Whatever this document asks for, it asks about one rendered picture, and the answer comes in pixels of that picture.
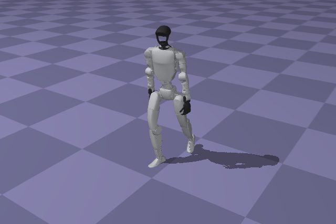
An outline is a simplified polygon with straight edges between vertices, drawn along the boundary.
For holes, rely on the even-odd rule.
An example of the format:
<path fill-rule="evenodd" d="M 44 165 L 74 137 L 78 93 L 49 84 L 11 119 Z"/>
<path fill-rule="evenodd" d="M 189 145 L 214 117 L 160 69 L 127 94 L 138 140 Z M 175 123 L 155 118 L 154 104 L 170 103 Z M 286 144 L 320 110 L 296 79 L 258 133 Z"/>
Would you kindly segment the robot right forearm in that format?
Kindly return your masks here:
<path fill-rule="evenodd" d="M 148 80 L 148 89 L 151 89 L 152 92 L 155 90 L 154 87 L 154 75 L 153 76 L 149 76 L 146 74 L 146 78 Z"/>

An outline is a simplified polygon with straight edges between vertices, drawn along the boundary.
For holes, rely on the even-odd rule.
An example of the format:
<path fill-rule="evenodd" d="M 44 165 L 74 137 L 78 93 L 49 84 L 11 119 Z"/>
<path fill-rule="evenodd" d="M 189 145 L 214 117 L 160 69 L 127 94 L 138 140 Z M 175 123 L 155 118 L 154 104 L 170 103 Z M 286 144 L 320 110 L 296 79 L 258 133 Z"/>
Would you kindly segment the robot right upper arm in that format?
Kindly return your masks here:
<path fill-rule="evenodd" d="M 154 68 L 153 68 L 153 61 L 152 61 L 152 50 L 154 47 L 149 47 L 145 52 L 145 59 L 146 59 L 146 64 L 147 64 L 147 68 L 145 70 L 145 74 L 149 75 L 149 76 L 153 76 L 154 73 Z"/>

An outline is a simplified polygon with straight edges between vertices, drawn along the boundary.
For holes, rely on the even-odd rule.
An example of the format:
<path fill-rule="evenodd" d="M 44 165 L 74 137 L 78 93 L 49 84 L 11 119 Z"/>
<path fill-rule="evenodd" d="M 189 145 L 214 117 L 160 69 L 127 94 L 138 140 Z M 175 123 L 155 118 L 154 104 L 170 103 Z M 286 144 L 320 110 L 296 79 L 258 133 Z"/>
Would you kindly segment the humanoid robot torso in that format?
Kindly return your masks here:
<path fill-rule="evenodd" d="M 173 46 L 166 46 L 169 49 L 161 50 L 160 46 L 155 46 L 152 50 L 152 61 L 154 73 L 157 80 L 163 81 L 160 88 L 162 99 L 174 100 L 173 93 L 176 91 L 176 86 L 172 85 L 171 81 L 175 78 L 177 73 L 178 60 L 175 57 Z"/>

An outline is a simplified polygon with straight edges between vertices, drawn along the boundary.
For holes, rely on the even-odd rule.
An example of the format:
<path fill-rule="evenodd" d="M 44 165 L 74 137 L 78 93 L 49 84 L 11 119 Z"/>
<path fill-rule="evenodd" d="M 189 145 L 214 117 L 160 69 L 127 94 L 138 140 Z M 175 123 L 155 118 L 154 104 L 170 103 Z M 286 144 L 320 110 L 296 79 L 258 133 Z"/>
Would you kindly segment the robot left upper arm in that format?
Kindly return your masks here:
<path fill-rule="evenodd" d="M 185 80 L 185 74 L 186 74 L 186 53 L 182 50 L 174 50 L 174 54 L 176 59 L 178 60 L 178 66 L 180 69 L 179 80 L 180 81 L 186 81 Z"/>

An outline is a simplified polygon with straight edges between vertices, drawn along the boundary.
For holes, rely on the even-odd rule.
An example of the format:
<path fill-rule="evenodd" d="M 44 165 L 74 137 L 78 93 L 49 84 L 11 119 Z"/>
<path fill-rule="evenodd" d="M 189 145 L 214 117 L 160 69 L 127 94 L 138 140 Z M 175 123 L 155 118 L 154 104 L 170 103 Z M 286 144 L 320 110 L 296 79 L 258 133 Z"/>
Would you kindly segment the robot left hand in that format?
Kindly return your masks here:
<path fill-rule="evenodd" d="M 190 105 L 190 100 L 186 100 L 186 96 L 183 97 L 183 108 L 181 109 L 180 113 L 183 111 L 183 114 L 181 115 L 186 115 L 191 111 L 191 105 Z"/>

